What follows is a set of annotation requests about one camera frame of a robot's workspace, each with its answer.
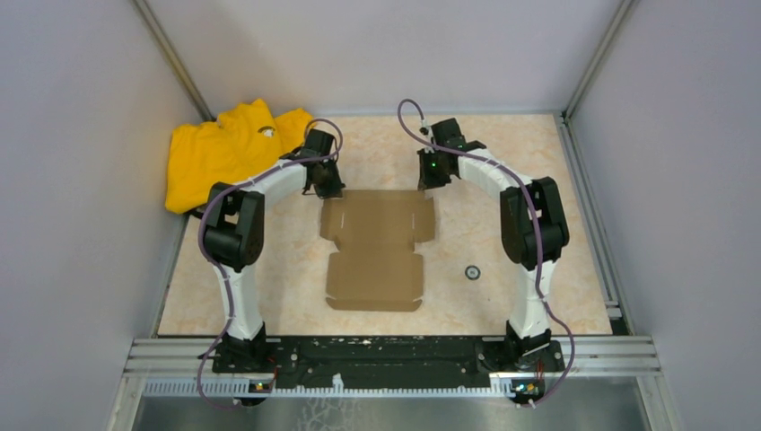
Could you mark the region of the brown cardboard box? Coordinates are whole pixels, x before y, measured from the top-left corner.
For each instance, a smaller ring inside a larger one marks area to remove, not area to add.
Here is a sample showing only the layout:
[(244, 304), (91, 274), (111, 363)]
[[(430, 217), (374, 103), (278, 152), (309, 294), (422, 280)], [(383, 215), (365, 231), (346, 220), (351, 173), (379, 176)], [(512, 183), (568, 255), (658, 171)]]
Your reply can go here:
[(419, 243), (435, 237), (435, 204), (418, 190), (350, 189), (323, 201), (329, 255), (326, 302), (340, 311), (414, 312), (423, 302)]

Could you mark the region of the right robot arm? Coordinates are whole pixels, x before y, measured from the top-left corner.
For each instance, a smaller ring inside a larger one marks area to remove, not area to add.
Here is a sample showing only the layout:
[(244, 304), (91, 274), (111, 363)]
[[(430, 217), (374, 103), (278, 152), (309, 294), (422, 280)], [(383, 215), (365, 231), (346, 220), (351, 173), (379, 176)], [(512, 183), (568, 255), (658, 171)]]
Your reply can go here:
[(468, 181), (497, 200), (501, 242), (518, 268), (517, 297), (506, 324), (504, 357), (517, 370), (536, 365), (551, 342), (548, 291), (555, 264), (570, 234), (556, 182), (531, 179), (499, 161), (478, 141), (467, 141), (456, 119), (423, 120), (419, 138), (422, 190), (452, 178)]

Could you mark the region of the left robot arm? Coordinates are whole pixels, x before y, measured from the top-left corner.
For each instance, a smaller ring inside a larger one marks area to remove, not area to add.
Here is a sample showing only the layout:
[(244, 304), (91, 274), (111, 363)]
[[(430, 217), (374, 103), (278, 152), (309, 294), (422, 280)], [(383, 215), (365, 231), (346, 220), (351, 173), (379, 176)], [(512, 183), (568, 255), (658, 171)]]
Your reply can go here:
[(214, 268), (226, 314), (223, 331), (204, 354), (212, 358), (214, 372), (274, 370), (255, 269), (265, 243), (266, 211), (297, 191), (312, 190), (318, 198), (341, 197), (345, 185), (337, 160), (343, 143), (341, 131), (308, 128), (301, 145), (263, 172), (211, 188), (197, 239)]

